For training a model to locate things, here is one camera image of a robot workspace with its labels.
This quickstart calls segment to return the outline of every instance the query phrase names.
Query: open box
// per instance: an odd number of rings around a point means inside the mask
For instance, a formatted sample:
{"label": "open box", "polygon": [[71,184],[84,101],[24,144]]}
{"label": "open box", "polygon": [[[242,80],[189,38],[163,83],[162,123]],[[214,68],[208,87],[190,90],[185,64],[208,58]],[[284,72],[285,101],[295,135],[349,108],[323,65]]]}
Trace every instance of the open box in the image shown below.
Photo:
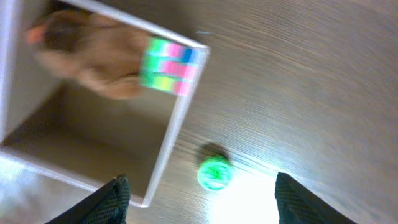
{"label": "open box", "polygon": [[23,34],[52,0],[10,1],[0,7],[1,155],[43,175],[95,191],[126,174],[130,204],[147,207],[159,184],[209,48],[115,9],[105,0],[62,0],[197,50],[198,73],[187,96],[146,89],[138,98],[109,100],[48,74]]}

